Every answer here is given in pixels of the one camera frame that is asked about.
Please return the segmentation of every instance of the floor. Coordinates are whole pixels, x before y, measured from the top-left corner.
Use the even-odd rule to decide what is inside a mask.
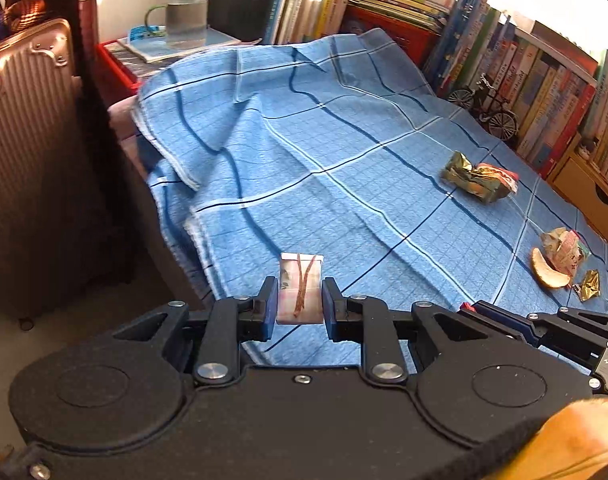
[[[0,451],[24,445],[8,411],[6,395],[15,375],[46,354],[74,344],[137,317],[173,299],[148,254],[138,263],[129,284],[94,290],[65,308],[35,319],[29,332],[17,320],[0,314]]]

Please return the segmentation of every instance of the gold foil wrapper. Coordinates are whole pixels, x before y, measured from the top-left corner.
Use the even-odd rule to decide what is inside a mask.
[[[601,290],[599,288],[599,272],[597,269],[587,270],[581,283],[575,283],[572,288],[582,302],[589,300],[593,296],[599,296]]]
[[[440,177],[478,196],[483,202],[495,202],[511,192],[516,193],[519,180],[516,173],[490,164],[478,164],[473,168],[461,152],[453,152]]]

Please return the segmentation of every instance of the wooden drawer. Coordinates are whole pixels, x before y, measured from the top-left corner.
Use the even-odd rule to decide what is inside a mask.
[[[581,159],[568,159],[552,186],[574,204],[608,241],[608,186],[602,176]]]

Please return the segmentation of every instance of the food wrapper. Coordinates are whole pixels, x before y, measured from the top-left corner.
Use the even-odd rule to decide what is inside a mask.
[[[577,232],[564,227],[553,229],[540,235],[546,258],[555,270],[575,277],[577,268],[590,256],[590,251],[581,241]]]
[[[519,175],[490,164],[478,164],[475,168],[463,153],[453,152],[449,163],[441,170],[441,177],[452,184],[478,196],[483,202],[495,202],[517,192]]]
[[[599,296],[599,271],[597,269],[587,270],[581,283],[575,283],[572,290],[580,297],[580,301],[587,301],[593,296]]]
[[[278,324],[324,322],[319,254],[282,253],[279,260]]]

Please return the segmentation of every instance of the green cup handle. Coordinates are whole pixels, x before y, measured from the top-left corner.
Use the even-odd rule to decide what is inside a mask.
[[[155,9],[165,9],[165,5],[158,5],[155,7],[151,7],[150,9],[148,9],[146,11],[146,14],[144,15],[144,26],[146,27],[146,30],[148,30],[152,35],[154,36],[165,36],[165,32],[159,32],[157,30],[153,30],[150,25],[148,25],[148,15]]]

